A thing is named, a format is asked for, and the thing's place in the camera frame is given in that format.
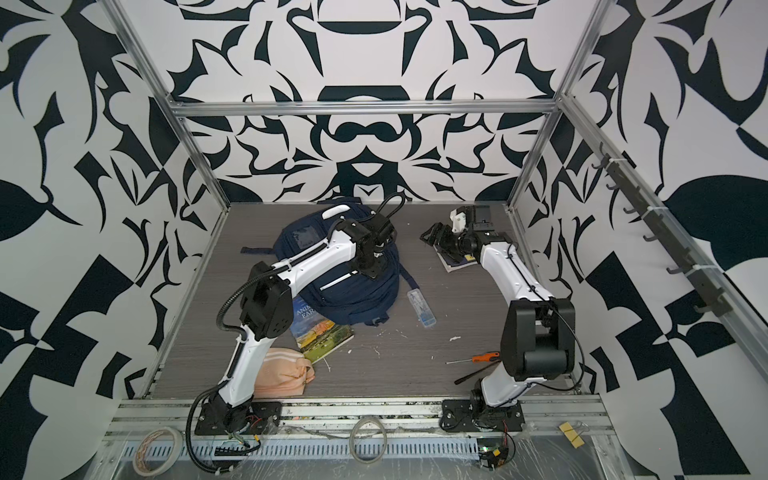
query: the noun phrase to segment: orange screwdriver handle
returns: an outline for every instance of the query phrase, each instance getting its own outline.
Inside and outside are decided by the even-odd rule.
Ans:
[[[493,362],[498,359],[498,352],[490,352],[472,357],[473,362]]]

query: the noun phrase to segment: black and white pattern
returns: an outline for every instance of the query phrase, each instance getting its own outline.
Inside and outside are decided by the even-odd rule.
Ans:
[[[0,7],[3,478],[95,452],[220,214],[93,0]]]
[[[763,316],[766,13],[620,0],[574,90]],[[562,120],[518,208],[548,287],[576,306],[585,386],[639,472],[761,477],[768,386],[718,319],[696,313],[700,297],[667,274],[670,257],[597,162]]]
[[[189,119],[231,201],[506,200],[543,114]]]
[[[180,101],[551,98],[594,0],[130,0]]]

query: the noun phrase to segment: navy blue backpack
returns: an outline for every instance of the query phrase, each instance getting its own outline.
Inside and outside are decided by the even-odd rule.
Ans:
[[[327,200],[323,203],[332,204],[331,207],[347,205],[349,210],[343,212],[343,216],[355,220],[368,217],[372,212],[370,207],[362,205],[356,198]],[[240,252],[274,253],[278,260],[293,257],[324,239],[333,222],[339,219],[339,215],[335,215],[324,220],[323,211],[325,210],[327,209],[307,215],[285,227],[272,249],[243,247]],[[397,298],[400,276],[402,275],[408,282],[411,289],[419,286],[400,265],[394,242],[390,242],[385,247],[383,254],[386,257],[386,267],[375,280],[359,274],[339,280],[350,275],[351,271],[349,264],[342,263],[306,286],[300,293],[301,297],[312,308],[335,323],[346,325],[365,323],[371,326],[384,323],[389,318],[386,311]]]

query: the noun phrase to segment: pink fabric pouch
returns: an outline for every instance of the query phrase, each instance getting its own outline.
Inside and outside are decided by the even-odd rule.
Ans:
[[[312,363],[291,349],[270,349],[253,385],[256,399],[279,399],[304,393],[304,386],[315,378]]]

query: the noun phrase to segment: wall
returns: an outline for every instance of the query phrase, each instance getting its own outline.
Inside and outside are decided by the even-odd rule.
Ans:
[[[552,98],[593,6],[124,2],[168,90],[187,102]],[[397,190],[415,200],[506,200],[541,125],[530,114],[194,120],[232,201],[333,192],[375,201]]]
[[[576,98],[764,317],[765,5],[618,3]],[[637,472],[762,478],[768,385],[694,311],[700,297],[667,274],[670,257],[597,162],[562,120],[518,206],[548,288],[576,306],[584,386]]]
[[[220,214],[101,7],[0,2],[0,472],[95,452]]]

